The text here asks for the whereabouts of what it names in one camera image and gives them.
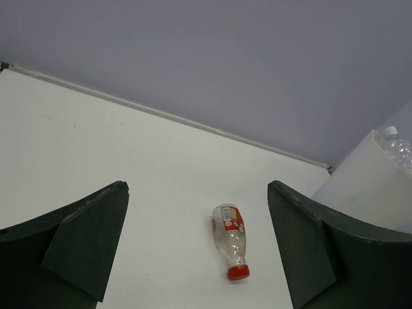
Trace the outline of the clear bottle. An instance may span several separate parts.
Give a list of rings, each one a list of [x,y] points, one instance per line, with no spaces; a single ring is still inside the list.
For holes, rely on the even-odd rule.
[[[404,140],[395,126],[381,132],[381,148],[408,175],[411,176],[411,144]]]

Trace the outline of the white plastic bin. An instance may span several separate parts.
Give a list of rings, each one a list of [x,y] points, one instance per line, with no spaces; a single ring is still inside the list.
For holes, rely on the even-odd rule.
[[[411,233],[411,176],[381,148],[373,130],[312,199],[372,225]]]

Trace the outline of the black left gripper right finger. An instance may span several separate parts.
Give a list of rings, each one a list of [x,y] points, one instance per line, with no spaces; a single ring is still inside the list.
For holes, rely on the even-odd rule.
[[[410,308],[411,235],[317,203],[282,182],[268,208],[294,308]]]

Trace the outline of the red cap small bottle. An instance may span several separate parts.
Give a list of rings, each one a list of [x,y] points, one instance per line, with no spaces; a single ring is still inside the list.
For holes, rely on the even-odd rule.
[[[212,234],[214,244],[227,267],[230,281],[250,275],[245,261],[247,237],[245,224],[239,209],[233,204],[222,204],[212,212]]]

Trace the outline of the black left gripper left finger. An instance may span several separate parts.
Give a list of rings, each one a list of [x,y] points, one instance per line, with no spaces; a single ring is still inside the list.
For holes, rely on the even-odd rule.
[[[117,181],[65,207],[1,229],[1,308],[96,308],[126,218]]]

